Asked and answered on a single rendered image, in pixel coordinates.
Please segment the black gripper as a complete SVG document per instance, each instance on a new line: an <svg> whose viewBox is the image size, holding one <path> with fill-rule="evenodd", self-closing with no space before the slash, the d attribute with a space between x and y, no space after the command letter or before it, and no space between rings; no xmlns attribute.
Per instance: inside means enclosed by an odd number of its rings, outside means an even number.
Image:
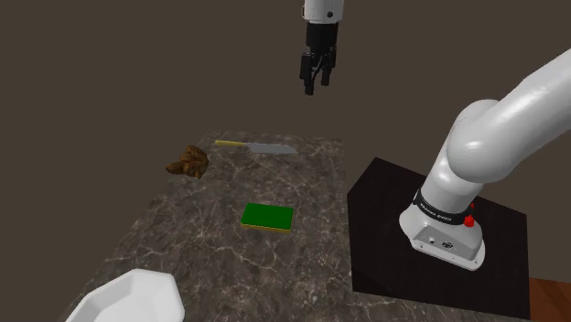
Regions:
<svg viewBox="0 0 571 322"><path fill-rule="evenodd" d="M314 94L314 73L318 66L315 55L323 55L321 60L321 85L329 86L330 75L336 67L337 38L339 24L317 24L307 22L306 45L309 53L301 55L299 79L304 83L305 95Z"/></svg>

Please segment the green and yellow sponge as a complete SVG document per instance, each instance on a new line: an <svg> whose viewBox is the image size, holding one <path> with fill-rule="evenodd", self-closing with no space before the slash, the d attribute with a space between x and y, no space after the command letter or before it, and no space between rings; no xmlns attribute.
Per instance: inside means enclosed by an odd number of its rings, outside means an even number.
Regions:
<svg viewBox="0 0 571 322"><path fill-rule="evenodd" d="M290 232L293 214L289 207L247 203L240 223L244 228Z"/></svg>

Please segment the brown lumpy root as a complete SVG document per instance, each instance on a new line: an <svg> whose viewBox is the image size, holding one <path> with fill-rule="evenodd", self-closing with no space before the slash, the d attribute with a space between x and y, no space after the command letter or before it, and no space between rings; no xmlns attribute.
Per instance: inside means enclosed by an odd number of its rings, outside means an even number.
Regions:
<svg viewBox="0 0 571 322"><path fill-rule="evenodd" d="M174 175L186 175L201 179L206 173L209 163L210 160L203 150L195 145L188 145L177 162L166 166L166 171Z"/></svg>

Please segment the dark robot stand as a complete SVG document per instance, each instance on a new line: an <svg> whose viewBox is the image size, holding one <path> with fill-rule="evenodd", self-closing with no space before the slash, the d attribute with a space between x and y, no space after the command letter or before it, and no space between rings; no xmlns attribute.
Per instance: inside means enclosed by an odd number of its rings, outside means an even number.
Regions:
<svg viewBox="0 0 571 322"><path fill-rule="evenodd" d="M477 198L486 255L471 272L412 248L399 225L423 175L374 158L347 195L353 288L506 317L530 316L527 218Z"/></svg>

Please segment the white angular bowl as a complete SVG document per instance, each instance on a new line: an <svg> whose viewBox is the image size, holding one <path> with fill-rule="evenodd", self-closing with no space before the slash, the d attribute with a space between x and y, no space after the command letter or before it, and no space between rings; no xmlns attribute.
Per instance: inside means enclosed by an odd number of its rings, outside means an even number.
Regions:
<svg viewBox="0 0 571 322"><path fill-rule="evenodd" d="M172 274L133 269L85 295L65 322L183 322Z"/></svg>

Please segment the yellow handled cleaver knife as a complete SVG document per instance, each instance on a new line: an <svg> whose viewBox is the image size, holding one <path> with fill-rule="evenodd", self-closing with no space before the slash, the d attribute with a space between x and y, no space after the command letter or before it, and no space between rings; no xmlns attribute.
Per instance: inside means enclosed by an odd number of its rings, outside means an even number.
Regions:
<svg viewBox="0 0 571 322"><path fill-rule="evenodd" d="M214 144L218 146L247 147L251 152L256 154L276 154L276 155L297 154L297 150L289 145L262 144L262 143L237 142L237 141L225 141L225 140L216 140Z"/></svg>

